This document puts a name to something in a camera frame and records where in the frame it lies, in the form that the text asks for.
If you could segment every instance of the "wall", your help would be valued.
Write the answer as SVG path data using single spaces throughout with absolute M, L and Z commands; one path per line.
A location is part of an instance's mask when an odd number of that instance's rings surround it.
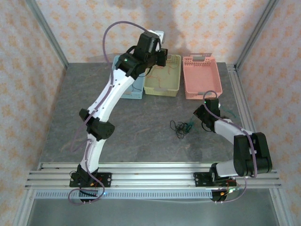
M 0 225 L 37 167 L 64 69 L 24 0 L 0 2 Z
M 280 0 L 240 71 L 258 131 L 301 222 L 301 4 Z
M 102 60 L 102 38 L 112 23 L 127 20 L 166 33 L 170 53 L 213 52 L 235 63 L 268 0 L 37 0 L 67 59 Z M 141 30 L 119 25 L 106 41 L 110 54 L 135 45 Z

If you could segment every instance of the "tangled wire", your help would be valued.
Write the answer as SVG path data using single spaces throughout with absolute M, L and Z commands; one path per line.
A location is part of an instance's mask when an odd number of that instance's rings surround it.
M 186 134 L 188 134 L 189 131 L 191 130 L 192 125 L 190 125 L 186 122 L 181 122 L 181 121 L 179 121 L 178 124 L 176 125 L 175 121 L 171 120 L 170 121 L 170 128 L 175 131 L 175 134 L 177 135 L 177 137 L 179 139 L 183 139 L 184 136 Z

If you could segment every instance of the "yellow basket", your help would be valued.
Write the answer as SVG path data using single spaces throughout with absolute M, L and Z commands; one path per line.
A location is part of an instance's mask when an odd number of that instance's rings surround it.
M 165 67 L 153 66 L 144 83 L 145 94 L 176 97 L 180 87 L 181 56 L 169 55 Z

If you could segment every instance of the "storage basket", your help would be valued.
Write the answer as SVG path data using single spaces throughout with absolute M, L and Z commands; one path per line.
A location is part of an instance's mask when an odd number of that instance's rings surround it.
M 186 99 L 203 99 L 208 90 L 222 94 L 220 74 L 214 57 L 183 57 L 183 72 Z M 215 97 L 214 93 L 206 97 Z
M 180 87 L 181 56 L 169 55 L 165 67 L 153 66 L 146 76 L 146 94 L 175 97 Z
M 115 64 L 117 63 L 119 55 L 114 57 L 112 69 L 115 69 Z M 122 94 L 121 98 L 123 99 L 142 99 L 143 86 L 145 82 L 145 73 L 139 75 L 134 83 L 129 86 L 126 91 Z

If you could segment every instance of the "pink basket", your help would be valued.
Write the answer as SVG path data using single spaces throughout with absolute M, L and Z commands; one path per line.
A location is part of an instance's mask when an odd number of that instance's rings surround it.
M 220 74 L 214 57 L 183 57 L 183 71 L 186 99 L 203 99 L 208 90 L 222 94 Z M 208 93 L 206 97 L 215 97 Z

